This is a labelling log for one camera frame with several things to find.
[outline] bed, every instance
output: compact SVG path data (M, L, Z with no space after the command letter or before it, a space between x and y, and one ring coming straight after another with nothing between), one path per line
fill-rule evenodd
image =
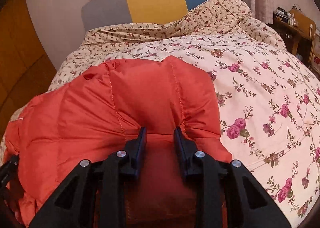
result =
M170 55L211 77L220 141L298 227L319 196L320 83L241 0L207 0L162 25L133 22L89 30L49 91L106 60L162 61ZM23 120L20 112L12 121ZM5 150L4 142L0 147Z

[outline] silver bolt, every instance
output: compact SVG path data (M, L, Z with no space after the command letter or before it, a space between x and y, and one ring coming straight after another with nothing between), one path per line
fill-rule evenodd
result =
M86 167L86 166L88 166L90 164L90 162L89 162L89 160L82 160L81 162L80 162L80 166L82 166L82 167Z
M205 156L205 153L203 151L197 151L195 155L196 155L196 157L202 158Z
M233 160L233 161L232 161L232 165L233 165L234 167L241 167L241 162L240 162L239 160Z
M125 152L125 151L123 151L123 150L120 150L120 151L117 152L117 156L118 156L118 157L124 157L124 156L126 156L126 155L127 155L127 152Z

